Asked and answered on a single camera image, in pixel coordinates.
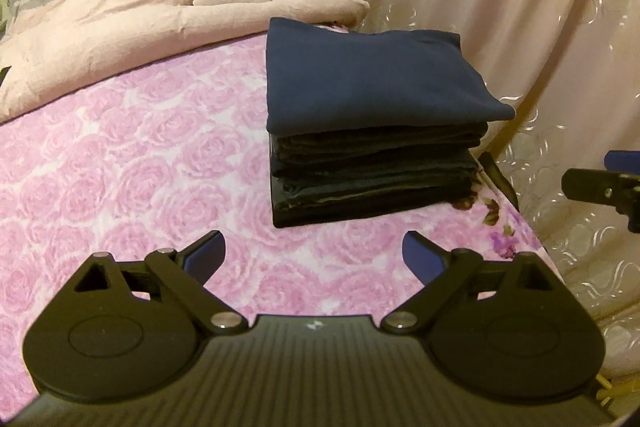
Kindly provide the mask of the navy blue garment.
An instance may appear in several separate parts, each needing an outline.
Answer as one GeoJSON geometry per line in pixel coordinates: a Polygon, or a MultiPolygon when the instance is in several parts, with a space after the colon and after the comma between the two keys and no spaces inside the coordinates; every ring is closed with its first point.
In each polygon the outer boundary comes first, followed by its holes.
{"type": "Polygon", "coordinates": [[[277,136],[488,124],[514,118],[465,60],[454,32],[341,32],[270,22],[267,130],[277,136]]]}

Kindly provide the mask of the stack of folded dark clothes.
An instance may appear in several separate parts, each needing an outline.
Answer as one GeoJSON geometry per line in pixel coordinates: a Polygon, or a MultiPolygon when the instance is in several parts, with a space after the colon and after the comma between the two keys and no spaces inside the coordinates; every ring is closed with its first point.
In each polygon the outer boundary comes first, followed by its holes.
{"type": "Polygon", "coordinates": [[[469,197],[488,124],[374,127],[269,138],[277,228],[363,219],[469,197]]]}

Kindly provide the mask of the pink rose pattern blanket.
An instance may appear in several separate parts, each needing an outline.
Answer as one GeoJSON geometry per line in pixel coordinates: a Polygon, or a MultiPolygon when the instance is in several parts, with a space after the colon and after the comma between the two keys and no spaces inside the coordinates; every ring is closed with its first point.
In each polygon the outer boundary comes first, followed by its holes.
{"type": "Polygon", "coordinates": [[[246,317],[382,317],[419,281],[416,230],[491,260],[541,253],[490,185],[471,204],[277,229],[272,223],[264,36],[208,46],[66,95],[1,129],[1,415],[35,396],[21,351],[43,307],[95,251],[137,260],[221,231],[208,289],[246,317]]]}

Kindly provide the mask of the pink embroidered curtain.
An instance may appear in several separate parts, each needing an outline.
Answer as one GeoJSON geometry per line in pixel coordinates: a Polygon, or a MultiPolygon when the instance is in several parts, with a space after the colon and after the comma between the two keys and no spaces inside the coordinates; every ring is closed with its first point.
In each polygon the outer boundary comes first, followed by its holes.
{"type": "Polygon", "coordinates": [[[484,140],[521,213],[601,326],[605,373],[639,368],[639,239],[612,208],[572,202],[570,168],[639,146],[639,0],[367,0],[365,31],[458,34],[515,118],[484,140]]]}

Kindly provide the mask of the pale pink quilt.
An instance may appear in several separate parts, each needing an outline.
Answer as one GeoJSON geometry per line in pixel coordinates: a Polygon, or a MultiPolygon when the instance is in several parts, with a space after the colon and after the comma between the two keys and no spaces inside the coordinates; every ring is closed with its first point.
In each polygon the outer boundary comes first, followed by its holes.
{"type": "Polygon", "coordinates": [[[270,20],[359,24],[363,0],[53,0],[6,24],[1,117],[161,58],[264,31],[270,20]]]}

